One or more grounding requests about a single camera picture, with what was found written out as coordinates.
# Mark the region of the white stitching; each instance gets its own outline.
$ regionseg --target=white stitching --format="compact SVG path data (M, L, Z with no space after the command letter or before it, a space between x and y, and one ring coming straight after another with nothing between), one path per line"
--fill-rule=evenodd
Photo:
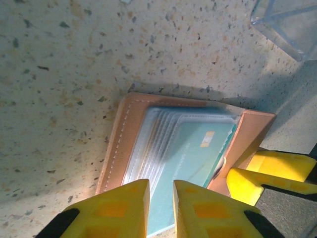
M116 157L116 154L118 152L118 147L119 147L119 144L121 142L121 138L122 138L122 134L123 134L123 131L124 131L124 125L126 123L126 120L128 118L128 114L129 114L129 111L130 111L130 108L131 108L131 105L135 102L142 102L142 103L155 103L155 101L144 101L144 100L135 100L135 101L132 101L129 106L128 106L128 109L125 113L125 117L124 117L124 121L123 121L123 124L122 124L122 129L120 131L120 135L119 135L119 139L118 139L118 142L117 142L117 146L115 147L115 152L114 152L114 156L113 156L113 159L112 159L112 163L111 163L111 167L110 167L110 171L109 171L109 175L108 175L108 178L107 178L107 181L106 181L106 184L105 184L105 189L107 188L108 186L108 183L109 183L109 179L110 179L110 175L111 175L111 171L113 169L113 165L114 165L114 161L115 161L115 157ZM165 102L157 102L158 104L165 104L165 105L170 105L170 106L192 106L192 105L188 105L188 104L173 104L173 103L165 103Z
M245 112L245 114L249 114L249 115L256 115L256 116L259 116L259 114L256 114L256 113L253 113L253 112ZM265 117L272 117L272 115L267 115L267 114L261 114L260 116L265 116Z

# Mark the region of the teal card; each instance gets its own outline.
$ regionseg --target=teal card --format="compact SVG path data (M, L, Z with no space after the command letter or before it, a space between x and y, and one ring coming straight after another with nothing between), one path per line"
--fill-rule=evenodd
M173 181L181 179L199 186L208 184L235 128L233 120L227 123L186 121L176 124L154 177L149 236L174 224Z

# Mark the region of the terrazzo surface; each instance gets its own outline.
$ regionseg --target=terrazzo surface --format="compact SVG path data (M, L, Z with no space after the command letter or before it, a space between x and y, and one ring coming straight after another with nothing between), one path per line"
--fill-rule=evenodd
M31 238L94 194L130 91L277 113L262 147L309 153L317 63L252 28L254 5L0 0L0 237Z

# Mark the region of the speckled countertop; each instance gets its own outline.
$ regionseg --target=speckled countertop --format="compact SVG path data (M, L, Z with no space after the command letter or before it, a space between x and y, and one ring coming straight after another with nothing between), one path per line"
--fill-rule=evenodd
M295 62L254 30L254 5L0 0L0 236L31 238L94 194L128 91L277 113L262 146L308 153L317 64Z

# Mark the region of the clear plastic container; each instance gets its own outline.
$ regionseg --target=clear plastic container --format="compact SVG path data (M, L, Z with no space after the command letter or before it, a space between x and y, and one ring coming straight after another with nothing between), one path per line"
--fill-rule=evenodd
M296 61L317 60L317 0L258 0L251 23Z

